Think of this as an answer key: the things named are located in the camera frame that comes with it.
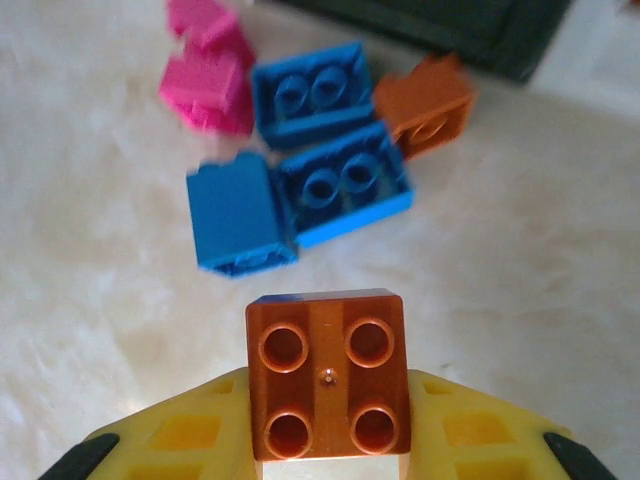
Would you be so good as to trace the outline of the orange lego brick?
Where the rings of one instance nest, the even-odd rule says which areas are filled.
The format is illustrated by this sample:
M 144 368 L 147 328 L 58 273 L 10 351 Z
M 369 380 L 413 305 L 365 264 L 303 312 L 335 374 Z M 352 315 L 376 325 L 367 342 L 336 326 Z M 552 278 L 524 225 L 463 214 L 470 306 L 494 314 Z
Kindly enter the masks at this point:
M 245 315 L 257 461 L 410 450 L 400 296 L 386 289 L 266 295 Z
M 406 75 L 385 75 L 373 93 L 377 117 L 407 160 L 457 139 L 476 98 L 455 54 L 431 54 Z

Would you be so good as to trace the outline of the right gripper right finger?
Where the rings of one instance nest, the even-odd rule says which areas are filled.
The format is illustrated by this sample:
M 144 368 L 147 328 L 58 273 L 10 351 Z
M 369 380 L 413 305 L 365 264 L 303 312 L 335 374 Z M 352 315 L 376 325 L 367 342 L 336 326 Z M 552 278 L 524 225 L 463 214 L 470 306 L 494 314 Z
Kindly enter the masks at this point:
M 572 433 L 505 400 L 410 370 L 399 480 L 618 480 Z

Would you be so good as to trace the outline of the blue lego brick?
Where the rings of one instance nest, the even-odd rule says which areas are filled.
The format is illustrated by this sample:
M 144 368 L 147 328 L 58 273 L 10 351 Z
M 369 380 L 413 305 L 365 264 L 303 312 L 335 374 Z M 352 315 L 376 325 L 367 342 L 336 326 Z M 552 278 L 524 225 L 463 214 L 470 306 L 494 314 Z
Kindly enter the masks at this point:
M 275 180 L 304 248 L 403 212 L 413 201 L 404 157 L 381 121 L 285 159 Z
M 294 263 L 291 238 L 266 159 L 241 152 L 186 176 L 197 264 L 230 278 Z
M 256 127 L 273 150 L 326 141 L 374 119 L 373 84 L 359 43 L 258 64 L 250 79 Z

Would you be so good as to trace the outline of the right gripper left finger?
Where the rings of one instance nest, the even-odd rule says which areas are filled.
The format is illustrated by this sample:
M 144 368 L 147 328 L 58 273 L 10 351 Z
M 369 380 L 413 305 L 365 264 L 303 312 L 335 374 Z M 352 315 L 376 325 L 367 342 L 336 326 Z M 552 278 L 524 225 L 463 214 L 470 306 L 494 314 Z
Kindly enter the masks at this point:
M 38 480 L 258 480 L 248 369 L 98 429 Z

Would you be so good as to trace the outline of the black plastic container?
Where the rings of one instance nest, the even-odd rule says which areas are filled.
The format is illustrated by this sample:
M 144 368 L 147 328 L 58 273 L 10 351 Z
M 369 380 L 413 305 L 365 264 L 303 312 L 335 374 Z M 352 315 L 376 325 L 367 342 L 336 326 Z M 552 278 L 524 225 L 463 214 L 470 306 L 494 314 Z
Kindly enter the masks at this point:
M 572 0 L 271 0 L 526 84 Z

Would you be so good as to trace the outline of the pink lego brick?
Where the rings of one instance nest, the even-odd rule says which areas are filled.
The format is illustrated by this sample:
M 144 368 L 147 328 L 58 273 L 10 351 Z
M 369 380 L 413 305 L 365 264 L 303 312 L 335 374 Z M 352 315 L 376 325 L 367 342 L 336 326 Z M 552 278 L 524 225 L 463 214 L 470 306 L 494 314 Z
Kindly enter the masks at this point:
M 159 96 L 194 130 L 247 137 L 255 125 L 249 85 L 255 61 L 244 43 L 202 47 L 187 42 L 169 57 Z
M 185 50 L 236 48 L 242 40 L 238 16 L 217 0 L 166 0 L 167 25 Z

